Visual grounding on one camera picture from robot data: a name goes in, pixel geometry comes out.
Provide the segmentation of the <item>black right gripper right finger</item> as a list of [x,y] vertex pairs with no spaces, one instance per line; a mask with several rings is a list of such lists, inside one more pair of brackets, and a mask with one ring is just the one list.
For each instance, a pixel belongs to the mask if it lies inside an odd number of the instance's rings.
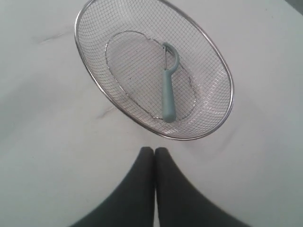
[[158,216],[161,227],[240,227],[182,174],[166,148],[155,150]]

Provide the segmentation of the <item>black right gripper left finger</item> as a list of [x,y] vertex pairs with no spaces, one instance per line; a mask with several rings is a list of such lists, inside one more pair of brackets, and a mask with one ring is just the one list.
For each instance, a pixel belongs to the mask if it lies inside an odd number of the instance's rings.
[[114,191],[74,227],[152,227],[155,209],[154,151],[142,147]]

